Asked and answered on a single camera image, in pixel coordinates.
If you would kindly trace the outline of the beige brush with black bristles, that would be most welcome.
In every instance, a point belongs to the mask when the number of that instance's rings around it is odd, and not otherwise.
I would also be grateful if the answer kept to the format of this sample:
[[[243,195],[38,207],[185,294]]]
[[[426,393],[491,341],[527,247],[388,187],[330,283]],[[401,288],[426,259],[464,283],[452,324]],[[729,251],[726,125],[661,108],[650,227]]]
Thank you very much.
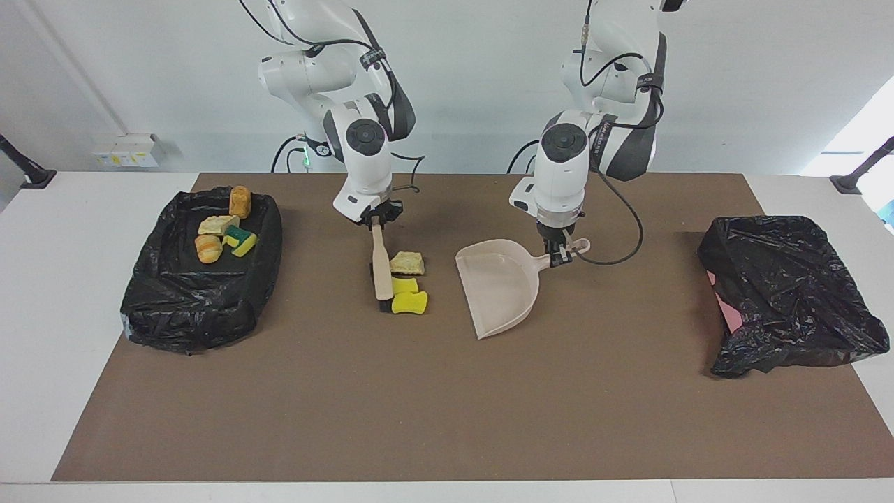
[[[394,298],[392,272],[386,246],[384,246],[383,227],[377,217],[372,219],[370,227],[372,236],[372,278],[376,300],[381,312],[392,311]]]

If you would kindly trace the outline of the beige plastic dustpan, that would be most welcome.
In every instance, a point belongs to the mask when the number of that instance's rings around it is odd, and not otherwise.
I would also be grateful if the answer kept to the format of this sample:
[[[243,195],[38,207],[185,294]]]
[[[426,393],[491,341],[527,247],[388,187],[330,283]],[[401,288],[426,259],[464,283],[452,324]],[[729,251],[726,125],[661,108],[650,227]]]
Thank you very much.
[[[533,256],[508,239],[473,243],[455,255],[476,339],[504,333],[524,321],[540,289],[540,273],[552,267],[550,254]]]

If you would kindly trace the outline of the large yellow sponge piece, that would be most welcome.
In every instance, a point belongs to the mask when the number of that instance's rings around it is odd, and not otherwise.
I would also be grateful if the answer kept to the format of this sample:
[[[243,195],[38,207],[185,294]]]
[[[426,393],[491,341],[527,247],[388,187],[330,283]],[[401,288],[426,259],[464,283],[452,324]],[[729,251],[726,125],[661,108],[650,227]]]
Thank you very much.
[[[396,293],[390,302],[390,311],[396,314],[422,315],[427,311],[428,300],[429,297],[425,291]]]

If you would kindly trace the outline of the notched yellow sponge piece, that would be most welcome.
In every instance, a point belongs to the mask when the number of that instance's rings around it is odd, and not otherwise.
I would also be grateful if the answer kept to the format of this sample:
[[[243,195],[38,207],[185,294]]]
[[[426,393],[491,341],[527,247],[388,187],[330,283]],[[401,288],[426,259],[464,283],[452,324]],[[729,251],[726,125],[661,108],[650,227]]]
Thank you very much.
[[[230,247],[230,253],[236,257],[246,256],[258,243],[255,233],[240,228],[237,225],[226,227],[223,233],[223,244]]]

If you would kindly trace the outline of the pale crumbly bread chunk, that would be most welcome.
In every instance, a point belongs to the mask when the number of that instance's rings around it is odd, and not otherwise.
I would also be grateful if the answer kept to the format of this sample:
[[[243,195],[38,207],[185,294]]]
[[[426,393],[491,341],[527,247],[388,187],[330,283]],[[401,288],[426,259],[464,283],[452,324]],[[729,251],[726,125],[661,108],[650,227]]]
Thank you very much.
[[[207,217],[199,223],[198,235],[223,236],[231,226],[239,226],[240,218],[236,214],[220,214]]]

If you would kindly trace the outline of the pink plastic bin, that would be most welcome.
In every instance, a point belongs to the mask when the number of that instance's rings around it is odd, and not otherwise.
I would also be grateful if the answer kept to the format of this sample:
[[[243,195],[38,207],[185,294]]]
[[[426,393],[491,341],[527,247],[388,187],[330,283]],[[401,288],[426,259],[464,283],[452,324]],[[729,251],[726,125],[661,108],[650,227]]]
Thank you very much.
[[[713,294],[718,302],[718,306],[721,309],[721,314],[724,316],[724,323],[726,324],[727,331],[732,334],[741,328],[744,324],[744,319],[741,313],[732,305],[729,305],[725,302],[724,299],[719,295],[719,290],[717,289],[717,277],[711,271],[706,271],[707,277],[709,279],[709,283],[711,284]]]

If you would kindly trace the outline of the black bag lined bin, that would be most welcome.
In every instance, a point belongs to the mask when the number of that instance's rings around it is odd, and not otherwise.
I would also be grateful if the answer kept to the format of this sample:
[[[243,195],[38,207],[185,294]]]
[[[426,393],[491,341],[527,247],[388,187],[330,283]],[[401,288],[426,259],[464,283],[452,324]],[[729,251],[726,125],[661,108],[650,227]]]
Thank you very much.
[[[226,213],[230,188],[179,192],[159,214],[138,255],[120,307],[122,334],[141,346],[192,354],[249,335],[277,285],[282,220],[275,199],[252,195],[242,228],[258,244],[239,258],[199,261],[194,245],[208,217]]]

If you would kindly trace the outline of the crumpled black trash bag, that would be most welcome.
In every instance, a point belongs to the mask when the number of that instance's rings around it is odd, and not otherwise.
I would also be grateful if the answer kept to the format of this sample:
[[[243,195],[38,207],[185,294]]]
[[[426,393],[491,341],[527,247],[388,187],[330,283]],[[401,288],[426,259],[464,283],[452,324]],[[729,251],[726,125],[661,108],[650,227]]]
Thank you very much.
[[[883,356],[891,339],[867,308],[827,233],[804,216],[717,217],[697,258],[728,324],[711,366],[734,379],[751,370],[835,367]]]

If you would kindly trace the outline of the brown table mat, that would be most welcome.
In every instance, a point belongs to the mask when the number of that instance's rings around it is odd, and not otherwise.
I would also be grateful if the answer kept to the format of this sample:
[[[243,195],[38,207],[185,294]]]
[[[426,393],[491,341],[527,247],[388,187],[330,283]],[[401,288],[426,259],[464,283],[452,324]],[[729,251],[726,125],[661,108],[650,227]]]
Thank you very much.
[[[542,245],[505,175],[424,175],[389,249],[425,255],[422,316],[380,312],[341,175],[206,174],[269,194],[284,227],[258,328],[197,356],[120,340],[54,481],[472,481],[894,477],[894,437],[852,366],[709,369],[724,318],[696,249],[759,214],[740,175],[622,192],[645,245],[547,270],[531,314],[477,340],[455,267],[493,238]]]

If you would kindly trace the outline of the black clamp stand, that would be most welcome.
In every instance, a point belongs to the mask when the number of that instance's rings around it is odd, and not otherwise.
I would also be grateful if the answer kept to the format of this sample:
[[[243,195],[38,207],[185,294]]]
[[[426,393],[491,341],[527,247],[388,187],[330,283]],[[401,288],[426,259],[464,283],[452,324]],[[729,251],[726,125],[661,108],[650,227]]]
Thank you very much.
[[[42,190],[57,175],[57,170],[45,169],[34,160],[19,152],[3,134],[0,134],[0,152],[3,152],[14,165],[22,170],[25,181],[20,185],[22,190]]]
[[[863,162],[851,173],[847,175],[833,175],[830,176],[829,180],[840,194],[861,195],[862,192],[858,188],[860,178],[868,174],[872,168],[880,163],[882,159],[890,156],[891,153],[894,153],[894,135],[888,138],[885,143],[878,147],[874,153],[869,155],[866,160],[863,160]]]

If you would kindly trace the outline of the white wall socket box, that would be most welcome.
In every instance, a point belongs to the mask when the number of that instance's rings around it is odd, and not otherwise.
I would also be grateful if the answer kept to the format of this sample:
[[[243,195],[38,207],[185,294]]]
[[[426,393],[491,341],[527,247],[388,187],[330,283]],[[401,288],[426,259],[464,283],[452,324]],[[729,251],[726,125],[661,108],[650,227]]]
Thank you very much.
[[[157,136],[128,134],[96,144],[91,153],[99,168],[159,168],[165,152]]]

